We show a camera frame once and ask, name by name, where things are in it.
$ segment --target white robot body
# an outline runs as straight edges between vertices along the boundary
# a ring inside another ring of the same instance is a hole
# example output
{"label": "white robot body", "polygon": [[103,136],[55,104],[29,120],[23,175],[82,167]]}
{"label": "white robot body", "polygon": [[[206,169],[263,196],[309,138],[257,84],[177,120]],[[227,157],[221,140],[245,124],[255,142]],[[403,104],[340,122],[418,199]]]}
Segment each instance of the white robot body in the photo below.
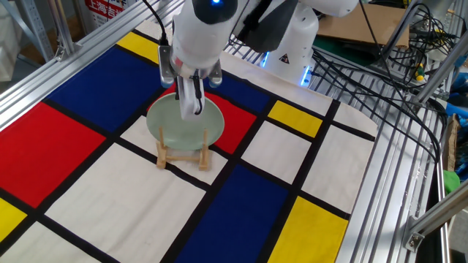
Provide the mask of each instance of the white robot body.
{"label": "white robot body", "polygon": [[311,7],[299,3],[278,49],[268,53],[260,66],[274,75],[300,86],[309,84],[312,44],[319,21]]}
{"label": "white robot body", "polygon": [[297,85],[306,80],[312,44],[318,31],[313,8],[342,17],[358,0],[186,0],[173,19],[173,42],[159,46],[161,83],[178,80],[183,119],[196,120],[203,111],[203,78],[221,84],[219,56],[234,33],[257,52],[273,50],[263,66]]}
{"label": "white robot body", "polygon": [[195,15],[192,1],[186,1],[174,17],[171,64],[182,77],[189,78],[198,70],[207,77],[227,44],[235,20],[208,25]]}

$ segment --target blue square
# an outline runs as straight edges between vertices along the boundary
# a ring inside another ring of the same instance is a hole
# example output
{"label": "blue square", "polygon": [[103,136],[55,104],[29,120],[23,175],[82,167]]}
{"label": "blue square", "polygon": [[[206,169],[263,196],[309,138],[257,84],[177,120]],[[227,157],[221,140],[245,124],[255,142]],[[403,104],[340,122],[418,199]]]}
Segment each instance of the blue square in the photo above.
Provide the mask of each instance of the blue square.
{"label": "blue square", "polygon": [[211,88],[207,80],[203,85],[207,92],[221,94],[226,99],[232,99],[234,102],[247,107],[254,113],[261,113],[270,100],[269,95],[264,94],[262,91],[251,87],[243,81],[235,80],[226,74],[222,76],[222,83],[218,88]]}
{"label": "blue square", "polygon": [[114,132],[160,88],[157,67],[112,47],[48,98]]}
{"label": "blue square", "polygon": [[287,190],[237,166],[176,262],[255,262]]}

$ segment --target wooden stand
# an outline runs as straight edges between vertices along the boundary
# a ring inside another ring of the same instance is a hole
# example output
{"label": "wooden stand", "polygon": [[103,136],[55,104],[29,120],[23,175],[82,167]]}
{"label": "wooden stand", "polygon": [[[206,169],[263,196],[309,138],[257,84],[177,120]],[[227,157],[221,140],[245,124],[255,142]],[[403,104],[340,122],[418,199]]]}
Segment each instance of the wooden stand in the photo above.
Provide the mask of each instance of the wooden stand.
{"label": "wooden stand", "polygon": [[167,154],[167,146],[164,144],[164,136],[162,133],[162,127],[159,127],[159,138],[160,142],[156,142],[156,149],[158,150],[158,159],[156,166],[160,169],[166,167],[167,161],[196,161],[200,164],[198,169],[200,171],[206,171],[208,169],[208,146],[206,141],[208,139],[208,130],[205,129],[203,132],[203,147],[200,151],[200,157],[191,157],[191,156],[169,156]]}

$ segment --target clear plate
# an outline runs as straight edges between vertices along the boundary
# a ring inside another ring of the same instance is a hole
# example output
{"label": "clear plate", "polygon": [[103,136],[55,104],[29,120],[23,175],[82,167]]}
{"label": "clear plate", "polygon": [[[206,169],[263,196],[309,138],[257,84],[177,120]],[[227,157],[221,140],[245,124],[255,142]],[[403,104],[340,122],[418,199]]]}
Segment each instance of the clear plate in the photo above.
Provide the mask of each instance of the clear plate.
{"label": "clear plate", "polygon": [[146,115],[146,125],[151,134],[159,138],[162,127],[164,144],[176,150],[199,150],[203,146],[203,131],[208,130],[208,145],[215,143],[224,130],[221,110],[205,98],[205,108],[197,121],[184,121],[179,101],[171,93],[156,100]]}

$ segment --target red square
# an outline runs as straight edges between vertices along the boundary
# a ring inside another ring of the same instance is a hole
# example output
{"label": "red square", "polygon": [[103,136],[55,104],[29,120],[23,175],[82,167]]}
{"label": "red square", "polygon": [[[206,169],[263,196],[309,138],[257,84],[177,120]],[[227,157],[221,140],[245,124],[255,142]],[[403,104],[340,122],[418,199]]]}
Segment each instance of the red square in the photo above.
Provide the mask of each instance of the red square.
{"label": "red square", "polygon": [[0,132],[0,187],[37,207],[104,139],[39,103]]}
{"label": "red square", "polygon": [[[176,86],[173,85],[161,96],[175,92],[175,90]],[[233,154],[234,150],[237,148],[242,138],[244,138],[257,117],[245,110],[239,109],[226,99],[217,95],[205,92],[205,96],[218,106],[224,117],[224,131],[222,132],[221,137],[214,144],[225,152]]]}

